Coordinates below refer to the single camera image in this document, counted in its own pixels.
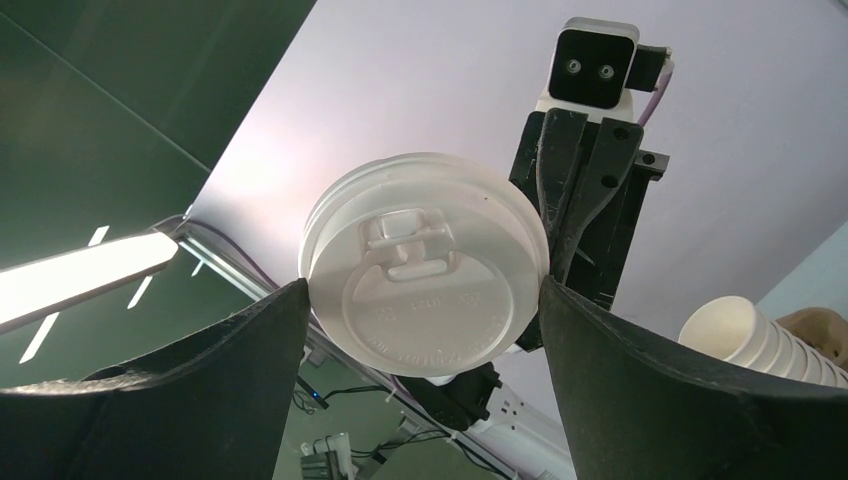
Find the white plastic cup lid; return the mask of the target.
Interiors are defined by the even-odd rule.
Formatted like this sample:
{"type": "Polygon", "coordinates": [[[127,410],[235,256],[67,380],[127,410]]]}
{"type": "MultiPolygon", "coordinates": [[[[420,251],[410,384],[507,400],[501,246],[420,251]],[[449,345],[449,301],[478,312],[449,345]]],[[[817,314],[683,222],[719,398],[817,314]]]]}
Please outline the white plastic cup lid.
{"type": "Polygon", "coordinates": [[[315,203],[298,272],[344,353],[445,377],[509,351],[538,310],[549,246],[531,201],[486,165],[438,153],[366,163],[315,203]]]}

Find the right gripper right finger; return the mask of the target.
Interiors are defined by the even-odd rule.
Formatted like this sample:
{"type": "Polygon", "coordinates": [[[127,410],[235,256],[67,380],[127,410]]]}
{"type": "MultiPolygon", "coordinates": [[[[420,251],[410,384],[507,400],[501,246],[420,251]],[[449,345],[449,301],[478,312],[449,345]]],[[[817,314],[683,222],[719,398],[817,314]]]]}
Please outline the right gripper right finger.
{"type": "Polygon", "coordinates": [[[845,390],[714,359],[543,280],[541,333],[581,479],[843,479],[845,390]]]}

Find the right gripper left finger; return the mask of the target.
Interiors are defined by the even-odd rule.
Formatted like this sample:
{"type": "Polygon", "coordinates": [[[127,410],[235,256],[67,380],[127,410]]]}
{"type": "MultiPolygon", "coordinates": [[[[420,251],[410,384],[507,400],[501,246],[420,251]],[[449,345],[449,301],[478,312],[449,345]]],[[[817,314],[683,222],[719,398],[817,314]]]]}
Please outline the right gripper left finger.
{"type": "Polygon", "coordinates": [[[1,393],[5,479],[269,479],[310,317],[296,280],[81,381],[1,393]]]}

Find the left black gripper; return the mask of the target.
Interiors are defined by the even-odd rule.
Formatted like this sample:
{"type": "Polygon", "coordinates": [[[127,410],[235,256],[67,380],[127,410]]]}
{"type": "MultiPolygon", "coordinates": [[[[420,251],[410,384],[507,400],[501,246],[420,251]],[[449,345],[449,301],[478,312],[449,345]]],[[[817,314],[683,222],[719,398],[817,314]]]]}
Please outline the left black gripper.
{"type": "Polygon", "coordinates": [[[668,166],[644,128],[551,108],[531,113],[509,175],[544,225],[553,278],[609,310],[650,182],[668,166]]]}

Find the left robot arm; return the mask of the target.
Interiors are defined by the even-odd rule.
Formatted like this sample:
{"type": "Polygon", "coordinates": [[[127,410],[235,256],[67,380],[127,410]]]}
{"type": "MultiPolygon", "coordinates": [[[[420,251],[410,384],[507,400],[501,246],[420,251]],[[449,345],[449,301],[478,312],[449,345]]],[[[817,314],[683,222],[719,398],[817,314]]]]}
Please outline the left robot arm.
{"type": "MultiPolygon", "coordinates": [[[[527,118],[509,174],[539,211],[554,278],[610,309],[648,185],[668,159],[641,148],[653,114],[635,122],[552,108],[527,118]]],[[[442,426],[471,435],[508,464],[511,479],[576,476],[562,428],[527,405],[487,363],[443,386],[403,377],[401,386],[442,426]]]]}

